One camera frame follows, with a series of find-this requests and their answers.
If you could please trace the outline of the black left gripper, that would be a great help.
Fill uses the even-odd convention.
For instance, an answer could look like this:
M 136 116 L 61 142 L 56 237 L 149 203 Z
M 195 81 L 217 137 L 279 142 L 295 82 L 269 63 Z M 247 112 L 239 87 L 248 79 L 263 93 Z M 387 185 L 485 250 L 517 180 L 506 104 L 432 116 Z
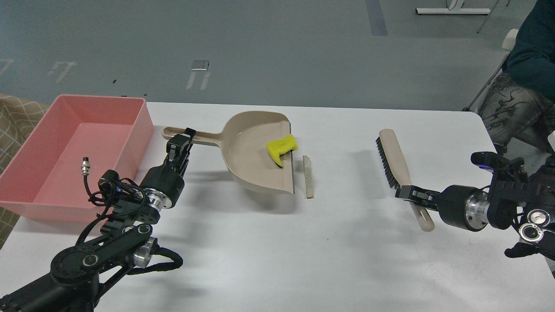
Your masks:
M 185 182 L 183 176 L 189 163 L 190 151 L 196 130 L 186 128 L 183 134 L 173 136 L 166 144 L 167 156 L 160 166 L 150 168 L 140 183 L 142 189 L 153 189 L 165 195 L 173 208 L 182 193 Z

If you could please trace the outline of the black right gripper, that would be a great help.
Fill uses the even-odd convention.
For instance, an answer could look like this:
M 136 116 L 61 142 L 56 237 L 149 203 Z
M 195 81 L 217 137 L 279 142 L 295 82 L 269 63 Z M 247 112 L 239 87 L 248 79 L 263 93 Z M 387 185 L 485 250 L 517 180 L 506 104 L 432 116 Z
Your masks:
M 436 211 L 444 223 L 460 229 L 481 231 L 489 224 L 487 193 L 473 186 L 451 185 L 438 192 L 401 185 L 395 191 L 395 198 Z

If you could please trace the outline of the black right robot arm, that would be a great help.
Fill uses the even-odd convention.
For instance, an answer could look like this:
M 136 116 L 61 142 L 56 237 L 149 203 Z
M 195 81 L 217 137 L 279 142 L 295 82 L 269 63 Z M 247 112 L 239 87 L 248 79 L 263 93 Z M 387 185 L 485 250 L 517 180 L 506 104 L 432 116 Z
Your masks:
M 444 223 L 464 230 L 514 229 L 519 241 L 505 250 L 506 257 L 540 254 L 554 260 L 554 187 L 530 180 L 521 158 L 475 152 L 470 162 L 491 172 L 487 186 L 451 185 L 437 192 L 395 182 L 395 197 L 420 212 L 436 211 Z

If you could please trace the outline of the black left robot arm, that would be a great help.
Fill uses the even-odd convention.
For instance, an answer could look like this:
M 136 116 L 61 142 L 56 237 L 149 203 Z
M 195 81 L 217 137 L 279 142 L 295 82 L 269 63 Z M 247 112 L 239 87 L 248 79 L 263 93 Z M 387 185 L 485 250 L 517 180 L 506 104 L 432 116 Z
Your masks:
M 50 271 L 1 299 L 3 312 L 92 312 L 100 298 L 127 275 L 171 271 L 182 257 L 152 236 L 160 212 L 172 208 L 184 189 L 183 176 L 196 131 L 175 134 L 166 158 L 140 184 L 107 170 L 98 191 L 88 185 L 90 164 L 82 162 L 89 201 L 104 210 L 82 231 L 75 245 L 57 253 Z

